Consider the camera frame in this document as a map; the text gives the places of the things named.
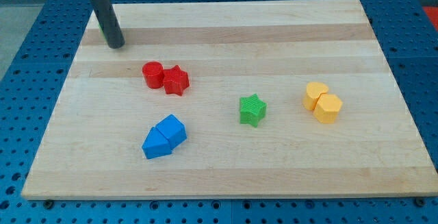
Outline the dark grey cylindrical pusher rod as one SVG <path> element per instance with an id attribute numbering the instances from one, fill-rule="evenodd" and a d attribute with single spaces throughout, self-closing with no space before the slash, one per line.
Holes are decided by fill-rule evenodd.
<path id="1" fill-rule="evenodd" d="M 121 48 L 125 39 L 111 0 L 90 0 L 90 3 L 109 48 Z"/>

